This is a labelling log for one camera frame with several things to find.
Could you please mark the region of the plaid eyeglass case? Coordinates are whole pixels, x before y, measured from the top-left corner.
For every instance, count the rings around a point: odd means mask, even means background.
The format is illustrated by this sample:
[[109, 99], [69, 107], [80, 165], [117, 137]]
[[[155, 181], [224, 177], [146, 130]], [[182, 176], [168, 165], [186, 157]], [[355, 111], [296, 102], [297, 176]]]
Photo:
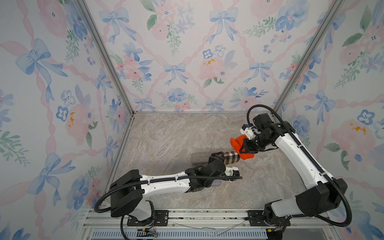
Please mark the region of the plaid eyeglass case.
[[217, 153], [217, 157], [225, 165], [234, 164], [241, 160], [241, 157], [237, 152], [219, 152]]

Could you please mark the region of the orange microfiber cloth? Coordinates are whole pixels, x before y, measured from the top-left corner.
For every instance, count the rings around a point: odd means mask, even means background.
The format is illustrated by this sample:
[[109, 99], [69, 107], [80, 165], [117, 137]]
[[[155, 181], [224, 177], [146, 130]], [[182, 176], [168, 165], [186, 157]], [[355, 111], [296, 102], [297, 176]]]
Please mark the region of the orange microfiber cloth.
[[246, 135], [241, 135], [236, 139], [231, 138], [230, 139], [231, 146], [239, 154], [242, 160], [252, 159], [255, 157], [254, 154], [246, 154], [245, 150], [242, 150], [244, 139], [247, 139]]

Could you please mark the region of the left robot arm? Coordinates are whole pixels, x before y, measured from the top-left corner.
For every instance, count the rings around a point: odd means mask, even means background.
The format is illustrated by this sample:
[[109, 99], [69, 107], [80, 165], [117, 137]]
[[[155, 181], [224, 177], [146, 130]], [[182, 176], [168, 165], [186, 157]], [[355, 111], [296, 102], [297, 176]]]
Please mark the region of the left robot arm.
[[145, 223], [155, 219], [153, 203], [149, 197], [172, 193], [195, 193], [210, 188], [220, 181], [239, 179], [240, 171], [228, 165], [237, 163], [236, 152], [218, 152], [209, 157], [208, 164], [196, 166], [173, 175], [141, 175], [131, 170], [110, 185], [111, 217], [130, 216]]

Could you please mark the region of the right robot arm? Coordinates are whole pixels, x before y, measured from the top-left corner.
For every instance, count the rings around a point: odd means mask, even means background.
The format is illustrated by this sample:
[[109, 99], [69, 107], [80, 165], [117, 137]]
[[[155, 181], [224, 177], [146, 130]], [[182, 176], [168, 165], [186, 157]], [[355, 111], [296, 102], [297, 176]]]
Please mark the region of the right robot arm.
[[[254, 155], [279, 149], [300, 175], [305, 191], [285, 200], [265, 204], [263, 220], [274, 226], [289, 217], [316, 217], [337, 227], [346, 227], [352, 221], [352, 210], [345, 197], [347, 183], [335, 179], [326, 171], [299, 139], [288, 122], [275, 123], [268, 114], [256, 116], [241, 128], [240, 154]], [[346, 209], [346, 219], [334, 222], [322, 216], [340, 205]]]

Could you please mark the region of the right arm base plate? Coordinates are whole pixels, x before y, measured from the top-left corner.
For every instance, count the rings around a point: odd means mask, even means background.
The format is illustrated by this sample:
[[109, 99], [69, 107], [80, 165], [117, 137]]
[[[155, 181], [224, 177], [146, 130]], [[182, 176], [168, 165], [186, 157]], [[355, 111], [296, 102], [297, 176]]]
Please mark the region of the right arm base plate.
[[282, 227], [284, 225], [290, 226], [291, 222], [288, 217], [277, 217], [274, 213], [264, 210], [248, 210], [247, 217], [245, 221], [249, 221], [250, 225], [253, 227], [257, 226], [270, 226], [270, 227]]

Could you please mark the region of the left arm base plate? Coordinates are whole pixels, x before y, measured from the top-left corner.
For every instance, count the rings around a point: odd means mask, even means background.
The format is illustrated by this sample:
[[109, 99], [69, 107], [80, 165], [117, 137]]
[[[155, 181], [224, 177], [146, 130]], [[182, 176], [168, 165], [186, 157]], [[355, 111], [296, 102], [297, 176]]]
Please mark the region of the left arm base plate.
[[169, 221], [169, 211], [168, 210], [154, 210], [152, 215], [143, 221], [137, 220], [137, 218], [129, 216], [127, 220], [128, 227], [166, 227]]

